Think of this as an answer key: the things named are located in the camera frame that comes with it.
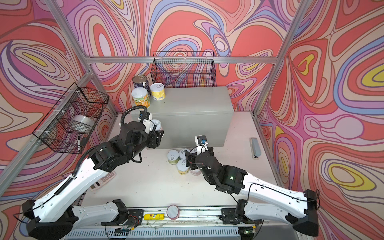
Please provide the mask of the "pink can fruit print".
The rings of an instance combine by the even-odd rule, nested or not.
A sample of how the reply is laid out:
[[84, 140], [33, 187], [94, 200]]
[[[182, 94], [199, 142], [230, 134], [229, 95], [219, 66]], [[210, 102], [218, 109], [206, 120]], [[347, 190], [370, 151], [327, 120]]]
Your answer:
[[190, 173], [193, 176], [199, 176], [201, 174], [201, 171], [200, 171], [200, 169], [195, 169], [195, 170], [190, 170]]

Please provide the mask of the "pink can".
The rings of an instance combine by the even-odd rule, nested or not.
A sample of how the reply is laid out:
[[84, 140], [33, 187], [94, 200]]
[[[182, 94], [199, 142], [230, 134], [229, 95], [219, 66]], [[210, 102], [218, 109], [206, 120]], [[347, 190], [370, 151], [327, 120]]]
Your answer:
[[163, 127], [159, 120], [152, 120], [153, 124], [156, 126], [156, 131], [162, 131]]

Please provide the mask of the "yellow green can plastic lid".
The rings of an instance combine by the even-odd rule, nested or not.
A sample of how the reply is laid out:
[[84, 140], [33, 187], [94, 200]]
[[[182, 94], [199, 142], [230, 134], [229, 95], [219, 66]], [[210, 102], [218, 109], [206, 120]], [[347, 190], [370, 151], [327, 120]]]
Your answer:
[[150, 107], [150, 98], [148, 91], [145, 88], [134, 88], [131, 92], [132, 98], [136, 106]]

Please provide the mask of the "yellow can pull tab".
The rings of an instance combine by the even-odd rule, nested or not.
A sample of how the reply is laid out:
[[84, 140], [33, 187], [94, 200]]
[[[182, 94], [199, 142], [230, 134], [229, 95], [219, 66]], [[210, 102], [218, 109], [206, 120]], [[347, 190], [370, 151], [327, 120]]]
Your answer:
[[150, 86], [152, 97], [155, 101], [161, 101], [166, 97], [165, 85], [162, 83], [154, 83]]

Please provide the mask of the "dark blue tin can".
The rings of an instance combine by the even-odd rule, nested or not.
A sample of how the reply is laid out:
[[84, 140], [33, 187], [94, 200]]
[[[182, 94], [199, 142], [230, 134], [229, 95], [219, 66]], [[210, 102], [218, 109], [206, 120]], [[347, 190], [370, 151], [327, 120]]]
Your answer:
[[149, 78], [145, 75], [136, 75], [132, 79], [134, 88], [145, 88], [148, 92], [148, 96], [151, 96]]

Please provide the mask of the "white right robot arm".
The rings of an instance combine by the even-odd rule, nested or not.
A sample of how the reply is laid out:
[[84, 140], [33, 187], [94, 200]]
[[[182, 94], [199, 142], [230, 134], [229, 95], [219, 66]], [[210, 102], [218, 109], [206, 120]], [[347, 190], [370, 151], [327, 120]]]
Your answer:
[[301, 234], [319, 235], [319, 191], [296, 192], [270, 184], [235, 166], [222, 165], [213, 150], [206, 146], [186, 150], [186, 165], [200, 170], [205, 181], [217, 191], [245, 196], [237, 201], [237, 217], [241, 222], [281, 221]]

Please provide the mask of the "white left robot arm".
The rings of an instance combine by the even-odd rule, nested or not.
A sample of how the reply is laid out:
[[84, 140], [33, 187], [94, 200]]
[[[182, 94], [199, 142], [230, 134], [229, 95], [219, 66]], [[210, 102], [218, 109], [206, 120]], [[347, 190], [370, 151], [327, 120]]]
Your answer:
[[73, 206], [98, 180], [117, 167], [134, 161], [145, 148], [160, 146], [164, 131], [153, 121], [121, 123], [120, 133], [110, 141], [90, 148], [79, 159], [74, 172], [45, 196], [27, 200], [22, 214], [29, 219], [29, 237], [37, 240], [60, 240], [75, 228], [92, 224], [122, 225], [129, 211], [122, 200], [92, 207]]

